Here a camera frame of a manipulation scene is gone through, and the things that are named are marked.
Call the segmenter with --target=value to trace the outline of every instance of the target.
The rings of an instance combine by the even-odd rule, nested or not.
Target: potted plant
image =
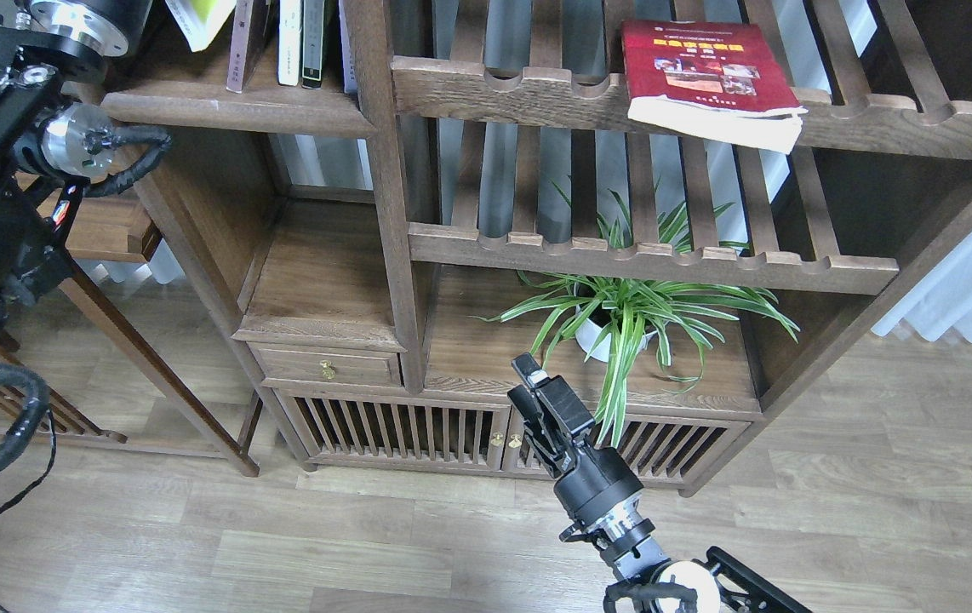
[[[611,192],[621,209],[621,221],[607,222],[599,218],[599,232],[612,248],[625,248],[630,238],[629,209],[618,193]],[[730,204],[716,207],[717,216]],[[687,217],[687,207],[681,203],[671,213],[660,214],[661,242],[670,242],[679,252],[693,249]],[[724,247],[743,249],[745,244],[722,241]],[[596,421],[600,422],[599,443],[611,433],[610,443],[618,446],[622,438],[622,424],[626,419],[626,379],[633,369],[638,354],[649,344],[650,337],[657,339],[656,360],[665,377],[679,381],[688,392],[699,383],[705,372],[705,352],[712,349],[712,339],[724,342],[723,334],[708,323],[708,319],[738,321],[734,311],[748,311],[772,318],[781,324],[792,337],[797,338],[800,329],[777,310],[777,298],[763,288],[728,286],[727,284],[701,284],[679,282],[654,282],[654,280],[598,277],[563,274],[563,272],[538,272],[545,280],[534,283],[526,272],[517,272],[530,287],[541,290],[537,295],[518,303],[511,309],[486,321],[506,322],[532,311],[549,311],[532,341],[530,352],[536,353],[546,344],[544,365],[551,357],[553,348],[560,341],[579,335],[591,338],[584,342],[586,360],[607,348],[607,372],[596,408]],[[598,331],[588,334],[590,323]],[[687,334],[699,354],[700,371],[688,376],[669,375],[672,366],[672,345],[666,327],[677,325]]]

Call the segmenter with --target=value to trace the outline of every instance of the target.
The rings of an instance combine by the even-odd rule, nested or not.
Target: book cover
[[[164,0],[192,52],[210,46],[236,7],[236,0]]]
[[[272,0],[237,0],[236,12],[232,16],[229,74],[225,82],[230,92],[244,92],[273,30],[273,16]]]
[[[806,109],[752,24],[622,24],[629,117],[679,132],[788,152]]]
[[[350,48],[350,31],[346,28],[346,9],[339,0],[339,40],[342,42],[342,92],[357,93],[357,73],[354,71],[353,50]]]
[[[319,87],[323,81],[323,58],[327,52],[328,24],[334,14],[334,0],[304,0],[304,23],[300,28],[300,84]]]
[[[278,21],[278,82],[300,85],[300,19],[304,0],[281,0]]]

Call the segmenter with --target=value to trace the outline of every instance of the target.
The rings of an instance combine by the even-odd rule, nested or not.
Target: cabinet door
[[[646,485],[683,488],[700,476],[747,427],[746,422],[681,416],[628,415],[618,450]],[[598,428],[592,429],[595,441]],[[547,476],[513,409],[501,468],[509,473]]]
[[[501,469],[506,404],[417,404],[363,396],[292,399],[316,463]]]

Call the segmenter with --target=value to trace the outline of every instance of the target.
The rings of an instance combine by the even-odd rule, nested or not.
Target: brass knob
[[[332,381],[334,379],[335,372],[334,366],[331,364],[330,360],[323,360],[319,362],[319,375],[322,376],[327,381]]]

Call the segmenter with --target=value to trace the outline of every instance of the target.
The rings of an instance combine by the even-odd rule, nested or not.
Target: wooden shelf
[[[769,0],[746,0],[744,4],[744,12],[763,28],[775,57],[790,75],[785,45]],[[914,96],[873,93],[837,4],[805,3],[820,42],[820,53],[828,59],[830,82],[835,84],[837,94],[832,97],[824,90],[794,89],[801,104],[808,108],[798,144],[972,159],[972,101],[949,100],[902,0],[883,0],[878,4],[883,8],[876,19],[891,31],[892,54],[902,59],[902,69],[909,75]],[[609,58],[614,70],[606,78],[589,78],[561,69],[560,52],[541,51],[557,45],[560,12],[537,11],[533,15],[533,65],[519,73],[493,70],[482,63],[485,15],[482,10],[463,11],[461,5],[452,61],[404,55],[393,58],[399,112],[673,135],[668,129],[627,119],[629,90],[617,58]],[[617,32],[619,23],[620,20],[607,23],[607,32]],[[557,61],[536,63],[537,57]]]
[[[694,236],[693,252],[679,253],[660,243],[655,210],[653,162],[647,135],[627,135],[627,166],[634,225],[634,245],[611,249],[598,237],[594,194],[595,135],[573,135],[573,237],[549,243],[536,233],[538,198],[538,129],[520,127],[517,136],[517,187],[512,230],[505,236],[486,237],[477,229],[485,124],[464,125],[462,175],[456,186],[452,226],[411,224],[411,257],[530,271],[739,284],[771,289],[878,294],[898,272],[897,261],[887,257],[843,255],[830,222],[827,203],[812,150],[797,147],[790,162],[800,191],[801,228],[775,224],[766,195],[758,152],[735,148],[748,237],[754,255],[739,255],[719,247],[712,189],[706,154],[700,140],[680,140],[685,193]],[[782,245],[797,245],[786,249]]]
[[[511,271],[445,266],[437,292],[428,336],[426,393],[506,401],[506,392],[518,384],[509,362],[528,351],[546,314],[525,315],[505,324],[478,318],[493,317],[534,291],[522,286]],[[741,329],[730,323],[718,323],[717,327],[728,342],[708,353],[705,376],[691,392],[672,393],[681,388],[680,384],[661,375],[655,349],[642,352],[629,379],[629,405],[634,415],[762,419]],[[676,348],[672,373],[699,372],[696,350],[682,333],[672,334],[672,345]],[[595,360],[585,362],[584,353],[571,341],[557,346],[547,368],[553,374],[563,374],[591,408],[599,400],[605,366]]]
[[[209,49],[192,54],[175,23],[157,28],[128,72],[113,78],[101,108],[140,123],[347,139],[374,132],[334,71],[321,89],[279,85],[277,45],[267,46],[243,94],[229,92],[229,34],[227,27]]]
[[[290,202],[237,341],[401,352],[372,206]]]

